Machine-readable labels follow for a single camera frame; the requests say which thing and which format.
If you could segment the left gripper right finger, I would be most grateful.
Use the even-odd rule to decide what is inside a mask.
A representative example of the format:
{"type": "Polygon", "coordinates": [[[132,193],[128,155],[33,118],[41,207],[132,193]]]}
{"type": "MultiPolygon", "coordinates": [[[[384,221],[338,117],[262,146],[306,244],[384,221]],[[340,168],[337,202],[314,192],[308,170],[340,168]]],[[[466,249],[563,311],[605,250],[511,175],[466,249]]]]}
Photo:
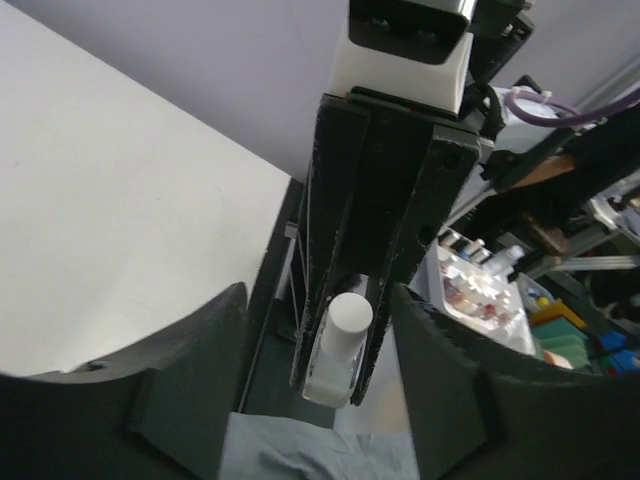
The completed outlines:
{"type": "Polygon", "coordinates": [[[391,316],[423,479],[635,479],[639,376],[511,350],[395,286],[391,316]]]}

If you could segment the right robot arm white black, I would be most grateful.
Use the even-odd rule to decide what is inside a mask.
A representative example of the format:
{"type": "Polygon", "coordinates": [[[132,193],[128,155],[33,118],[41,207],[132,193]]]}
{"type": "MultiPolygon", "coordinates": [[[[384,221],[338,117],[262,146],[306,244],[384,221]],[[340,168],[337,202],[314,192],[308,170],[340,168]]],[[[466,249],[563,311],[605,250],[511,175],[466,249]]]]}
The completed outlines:
{"type": "Polygon", "coordinates": [[[291,265],[298,324],[291,383],[329,408],[365,396],[390,323],[442,228],[546,138],[508,146],[511,105],[550,116],[531,83],[496,74],[526,43],[526,1],[352,1],[319,104],[291,265]]]}

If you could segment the grey sleeved forearm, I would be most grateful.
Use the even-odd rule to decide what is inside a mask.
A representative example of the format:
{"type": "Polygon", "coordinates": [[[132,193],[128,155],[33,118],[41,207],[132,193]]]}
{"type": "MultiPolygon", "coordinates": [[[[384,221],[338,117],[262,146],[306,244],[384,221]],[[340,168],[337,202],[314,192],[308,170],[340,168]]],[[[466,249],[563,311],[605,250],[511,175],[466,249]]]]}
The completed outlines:
{"type": "Polygon", "coordinates": [[[418,479],[407,433],[343,433],[279,417],[229,417],[220,479],[418,479]]]}

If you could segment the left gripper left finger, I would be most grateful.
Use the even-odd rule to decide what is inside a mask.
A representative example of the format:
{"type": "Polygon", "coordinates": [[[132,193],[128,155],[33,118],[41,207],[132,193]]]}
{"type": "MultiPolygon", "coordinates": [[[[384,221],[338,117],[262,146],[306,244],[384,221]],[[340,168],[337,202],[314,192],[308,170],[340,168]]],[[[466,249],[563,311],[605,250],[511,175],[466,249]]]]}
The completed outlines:
{"type": "Polygon", "coordinates": [[[247,331],[236,283],[69,372],[1,379],[5,479],[214,479],[247,331]]]}

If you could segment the clear nail polish bottle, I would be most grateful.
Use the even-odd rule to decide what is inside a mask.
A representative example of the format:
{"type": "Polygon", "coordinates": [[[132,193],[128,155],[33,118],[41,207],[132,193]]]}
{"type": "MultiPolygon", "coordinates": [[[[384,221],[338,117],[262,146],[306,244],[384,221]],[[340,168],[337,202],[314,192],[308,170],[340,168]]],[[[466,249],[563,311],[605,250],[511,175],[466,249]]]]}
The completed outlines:
{"type": "Polygon", "coordinates": [[[321,319],[306,369],[302,397],[340,409],[350,399],[373,319],[369,301],[355,292],[332,298],[321,319]]]}

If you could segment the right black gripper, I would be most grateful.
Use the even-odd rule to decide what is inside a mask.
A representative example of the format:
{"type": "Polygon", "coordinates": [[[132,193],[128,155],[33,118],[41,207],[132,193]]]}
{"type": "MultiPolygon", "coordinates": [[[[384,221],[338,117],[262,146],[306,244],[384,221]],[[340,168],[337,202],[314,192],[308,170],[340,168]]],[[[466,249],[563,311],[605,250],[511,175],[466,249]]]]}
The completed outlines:
{"type": "Polygon", "coordinates": [[[326,94],[317,112],[300,219],[306,231],[306,294],[291,385],[300,388],[304,382],[365,137],[354,217],[344,243],[347,258],[370,275],[366,298],[374,313],[350,399],[359,406],[390,325],[393,285],[413,279],[478,161],[481,146],[477,129],[432,107],[362,87],[353,88],[347,100],[326,94]]]}

